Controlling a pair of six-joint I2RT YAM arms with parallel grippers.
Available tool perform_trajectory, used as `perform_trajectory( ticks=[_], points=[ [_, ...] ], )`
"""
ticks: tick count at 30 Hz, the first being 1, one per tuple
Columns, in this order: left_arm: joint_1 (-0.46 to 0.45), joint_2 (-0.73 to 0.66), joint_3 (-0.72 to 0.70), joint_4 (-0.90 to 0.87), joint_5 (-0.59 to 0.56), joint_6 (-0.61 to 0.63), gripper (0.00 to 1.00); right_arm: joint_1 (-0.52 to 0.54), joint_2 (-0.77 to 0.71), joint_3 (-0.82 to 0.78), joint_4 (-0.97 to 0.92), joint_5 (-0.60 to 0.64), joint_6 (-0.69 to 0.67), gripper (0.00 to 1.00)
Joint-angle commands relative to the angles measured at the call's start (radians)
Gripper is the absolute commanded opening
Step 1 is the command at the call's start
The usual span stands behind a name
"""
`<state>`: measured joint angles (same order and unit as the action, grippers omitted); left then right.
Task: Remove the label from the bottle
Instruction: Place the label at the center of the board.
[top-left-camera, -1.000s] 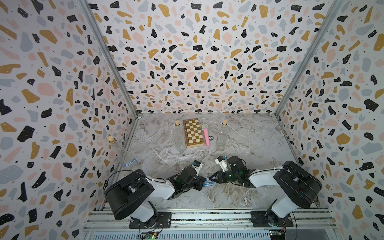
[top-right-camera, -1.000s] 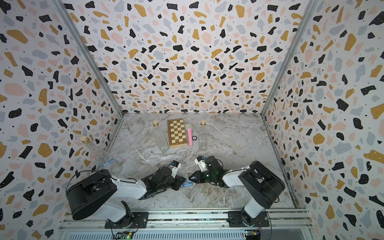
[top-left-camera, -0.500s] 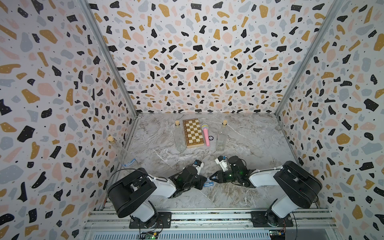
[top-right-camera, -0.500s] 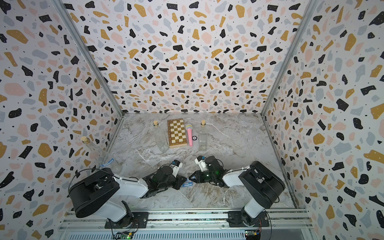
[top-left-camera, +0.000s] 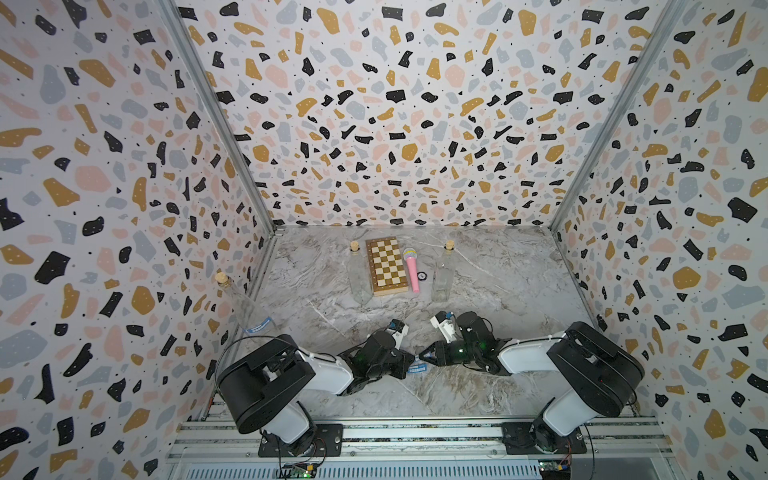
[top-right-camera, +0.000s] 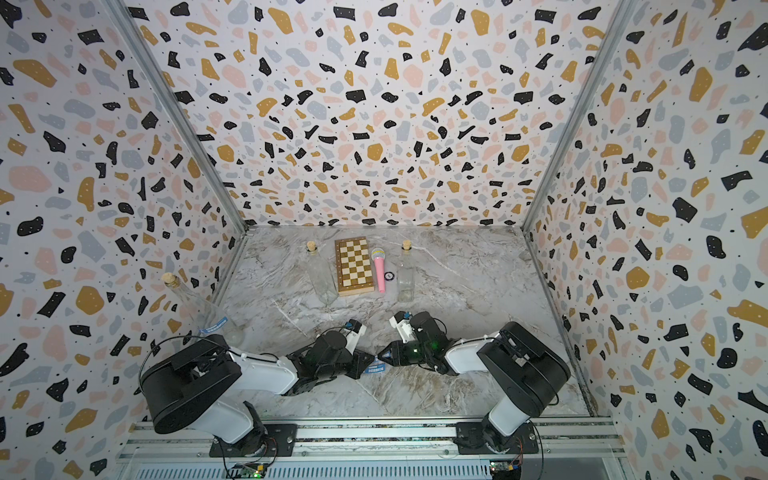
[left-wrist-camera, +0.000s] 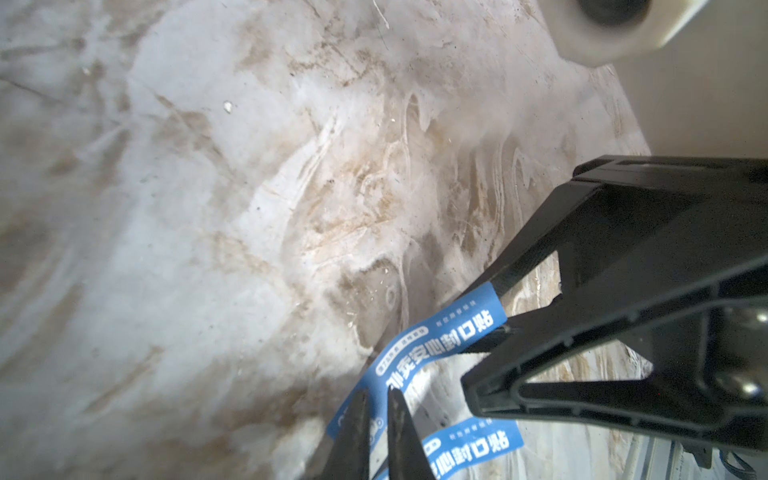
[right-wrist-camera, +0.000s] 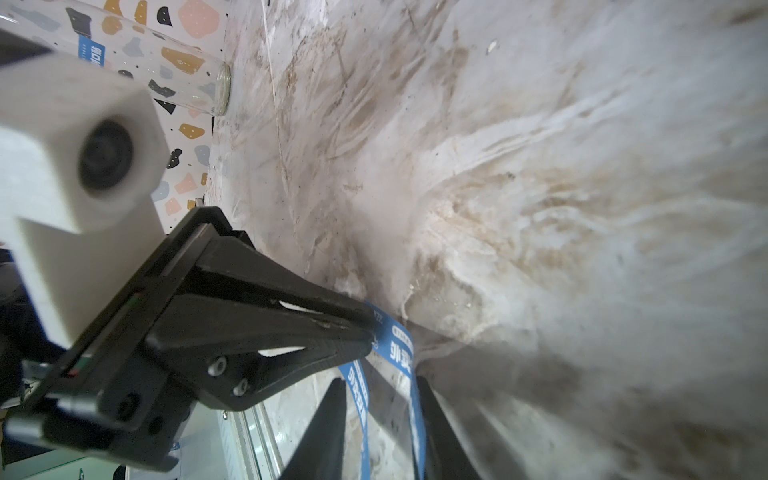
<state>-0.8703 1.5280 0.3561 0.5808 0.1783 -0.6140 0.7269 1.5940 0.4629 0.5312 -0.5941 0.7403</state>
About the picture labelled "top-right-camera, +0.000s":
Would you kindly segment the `glass bottle blue label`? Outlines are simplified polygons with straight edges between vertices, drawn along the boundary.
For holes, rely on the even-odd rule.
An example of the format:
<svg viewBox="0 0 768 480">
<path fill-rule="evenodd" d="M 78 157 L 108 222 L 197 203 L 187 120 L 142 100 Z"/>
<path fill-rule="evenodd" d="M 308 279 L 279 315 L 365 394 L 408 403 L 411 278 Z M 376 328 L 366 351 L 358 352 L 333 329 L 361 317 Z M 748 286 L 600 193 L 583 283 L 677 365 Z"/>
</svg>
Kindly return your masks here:
<svg viewBox="0 0 768 480">
<path fill-rule="evenodd" d="M 308 241 L 306 248 L 308 252 L 306 266 L 313 289 L 321 302 L 325 306 L 330 306 L 338 298 L 334 272 L 330 264 L 320 255 L 315 241 Z"/>
<path fill-rule="evenodd" d="M 242 327 L 222 307 L 195 293 L 173 273 L 164 273 L 162 281 L 178 297 L 182 312 L 191 319 L 200 336 L 218 334 L 230 347 L 242 345 L 245 338 Z"/>
</svg>

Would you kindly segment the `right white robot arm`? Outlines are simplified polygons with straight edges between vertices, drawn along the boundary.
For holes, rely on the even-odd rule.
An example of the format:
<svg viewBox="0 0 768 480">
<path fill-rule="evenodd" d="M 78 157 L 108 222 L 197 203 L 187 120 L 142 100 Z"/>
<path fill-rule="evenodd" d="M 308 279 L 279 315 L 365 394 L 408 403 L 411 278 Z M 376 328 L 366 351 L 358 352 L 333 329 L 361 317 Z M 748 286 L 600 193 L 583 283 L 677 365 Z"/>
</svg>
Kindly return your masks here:
<svg viewBox="0 0 768 480">
<path fill-rule="evenodd" d="M 487 372 L 503 397 L 479 422 L 456 426 L 454 443 L 462 455 L 535 453 L 535 428 L 528 424 L 559 402 L 570 378 L 565 361 L 516 321 L 497 332 L 453 339 L 445 324 L 428 312 L 400 311 L 390 318 L 400 338 L 377 358 L 392 366 L 419 366 L 440 375 Z"/>
</svg>

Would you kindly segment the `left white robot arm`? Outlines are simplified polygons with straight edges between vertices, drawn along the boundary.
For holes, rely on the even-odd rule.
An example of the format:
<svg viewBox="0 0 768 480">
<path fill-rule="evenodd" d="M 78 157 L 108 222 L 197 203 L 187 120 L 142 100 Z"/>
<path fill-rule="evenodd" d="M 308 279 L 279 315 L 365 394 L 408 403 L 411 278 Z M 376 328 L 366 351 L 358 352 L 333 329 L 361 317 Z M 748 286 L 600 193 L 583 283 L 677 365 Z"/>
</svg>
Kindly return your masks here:
<svg viewBox="0 0 768 480">
<path fill-rule="evenodd" d="M 364 325 L 349 321 L 286 356 L 241 352 L 223 336 L 200 337 L 139 376 L 154 430 L 191 429 L 214 437 L 213 457 L 280 456 L 280 443 L 248 401 L 231 393 L 297 396 L 339 377 L 359 379 L 374 355 L 358 349 Z"/>
</svg>

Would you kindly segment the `glass bottle blue label back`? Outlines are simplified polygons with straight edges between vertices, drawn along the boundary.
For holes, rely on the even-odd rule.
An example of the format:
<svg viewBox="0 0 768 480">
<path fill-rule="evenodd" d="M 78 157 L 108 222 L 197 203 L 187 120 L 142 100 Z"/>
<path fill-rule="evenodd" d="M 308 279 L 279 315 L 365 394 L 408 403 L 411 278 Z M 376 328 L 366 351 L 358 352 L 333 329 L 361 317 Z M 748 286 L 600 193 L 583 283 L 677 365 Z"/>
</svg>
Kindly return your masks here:
<svg viewBox="0 0 768 480">
<path fill-rule="evenodd" d="M 315 241 L 308 241 L 306 248 L 308 252 L 306 266 L 313 289 L 321 302 L 325 306 L 330 306 L 338 298 L 334 272 L 330 264 L 320 255 Z"/>
</svg>

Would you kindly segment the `clear glass bottle with cork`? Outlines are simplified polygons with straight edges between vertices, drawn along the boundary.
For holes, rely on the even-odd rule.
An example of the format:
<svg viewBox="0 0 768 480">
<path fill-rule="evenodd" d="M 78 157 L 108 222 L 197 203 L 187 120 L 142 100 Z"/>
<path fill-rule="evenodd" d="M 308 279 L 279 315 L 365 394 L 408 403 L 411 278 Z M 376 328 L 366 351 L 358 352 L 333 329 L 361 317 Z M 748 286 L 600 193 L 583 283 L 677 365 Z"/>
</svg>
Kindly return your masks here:
<svg viewBox="0 0 768 480">
<path fill-rule="evenodd" d="M 398 301 L 411 302 L 415 294 L 415 268 L 412 259 L 412 242 L 404 240 L 397 270 Z"/>
</svg>

